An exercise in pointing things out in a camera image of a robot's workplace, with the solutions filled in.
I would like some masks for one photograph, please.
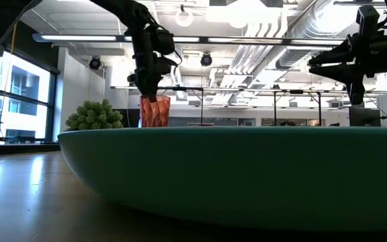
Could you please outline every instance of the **ceiling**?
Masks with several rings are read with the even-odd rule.
[[[288,13],[288,24],[295,20],[298,15],[311,3],[312,0],[298,0],[298,6],[291,8]],[[209,7],[209,0],[195,1],[141,1],[145,4],[150,12],[155,16],[157,21],[165,26],[175,36],[244,36],[247,27],[234,28],[227,22],[208,22],[206,13]],[[188,27],[182,27],[175,21],[175,14],[180,9],[180,4],[185,5],[185,9],[193,12],[193,22]],[[121,24],[117,17],[112,13],[102,9],[90,1],[82,0],[43,0],[41,4],[29,10],[22,16],[21,21],[35,29],[41,34],[123,34],[126,27]],[[357,32],[357,24],[352,24],[340,34],[337,38],[344,38],[347,34]],[[124,58],[128,61],[133,55],[130,43],[75,43],[67,45],[75,47],[72,52],[78,52],[83,55],[82,58],[91,58],[84,53],[92,52],[91,50],[123,50]],[[191,54],[182,54],[184,62],[180,66],[182,75],[208,77],[212,68],[228,66],[233,61],[239,46],[219,45],[219,44],[178,44],[176,48],[182,52]],[[202,67],[200,64],[201,53],[210,52],[213,58],[211,67]],[[114,62],[121,56],[110,56],[104,58],[105,62]],[[291,71],[286,73],[281,85],[286,88],[303,88],[307,86],[321,87],[330,89],[334,87],[335,81],[332,79],[322,78],[316,75],[306,73],[305,61],[294,67],[300,71]],[[374,88],[375,79],[366,81],[366,89]]]

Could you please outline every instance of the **teal bowl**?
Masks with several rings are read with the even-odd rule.
[[[387,128],[65,132],[74,174],[139,210],[234,227],[387,230]]]

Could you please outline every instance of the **potted plant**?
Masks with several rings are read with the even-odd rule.
[[[86,101],[77,108],[76,113],[69,116],[65,124],[68,130],[123,128],[122,118],[123,115],[113,111],[109,101],[104,99],[102,103]]]

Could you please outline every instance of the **orange vase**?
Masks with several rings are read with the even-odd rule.
[[[141,126],[168,126],[170,97],[164,95],[140,96]]]

